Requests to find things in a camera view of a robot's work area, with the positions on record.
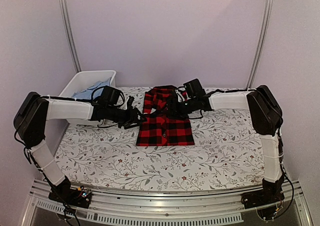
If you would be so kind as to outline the red black plaid shirt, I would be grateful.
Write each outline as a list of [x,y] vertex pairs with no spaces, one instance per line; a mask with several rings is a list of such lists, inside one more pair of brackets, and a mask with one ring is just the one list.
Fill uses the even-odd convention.
[[188,118],[168,115],[167,102],[177,87],[155,86],[144,94],[142,113],[146,118],[139,127],[136,145],[139,147],[193,146],[195,144]]

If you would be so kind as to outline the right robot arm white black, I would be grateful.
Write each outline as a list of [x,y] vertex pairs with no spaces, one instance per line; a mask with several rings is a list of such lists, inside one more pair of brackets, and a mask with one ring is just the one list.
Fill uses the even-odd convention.
[[233,89],[205,92],[201,86],[184,86],[187,99],[179,99],[176,92],[166,104],[169,116],[186,118],[195,111],[215,111],[221,109],[243,109],[250,112],[251,124],[259,135],[263,150],[264,189],[258,199],[269,204],[278,196],[278,189],[285,180],[283,169],[283,141],[281,126],[283,112],[272,92],[266,85],[253,89]]

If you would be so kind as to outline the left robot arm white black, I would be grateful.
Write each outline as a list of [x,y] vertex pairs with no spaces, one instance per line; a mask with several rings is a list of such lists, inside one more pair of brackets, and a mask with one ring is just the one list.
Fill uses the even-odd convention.
[[27,159],[34,160],[38,170],[55,188],[55,195],[63,202],[74,199],[74,191],[62,184],[67,180],[51,153],[45,136],[47,121],[50,120],[109,120],[119,128],[130,129],[146,121],[146,117],[132,106],[134,98],[125,101],[124,109],[110,105],[102,99],[89,101],[67,97],[41,96],[31,91],[16,113],[13,126],[14,139],[21,143],[28,154]]

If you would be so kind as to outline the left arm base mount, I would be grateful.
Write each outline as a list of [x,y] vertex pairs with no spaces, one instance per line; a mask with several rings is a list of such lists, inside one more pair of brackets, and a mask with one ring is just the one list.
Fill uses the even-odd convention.
[[69,206],[88,209],[92,200],[92,191],[83,186],[71,188],[68,184],[60,184],[51,188],[48,198]]

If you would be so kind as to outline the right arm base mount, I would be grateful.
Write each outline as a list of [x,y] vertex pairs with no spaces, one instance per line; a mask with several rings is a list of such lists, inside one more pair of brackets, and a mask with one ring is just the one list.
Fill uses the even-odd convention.
[[282,186],[276,183],[263,184],[262,189],[246,192],[241,195],[241,203],[245,209],[273,204],[284,199]]

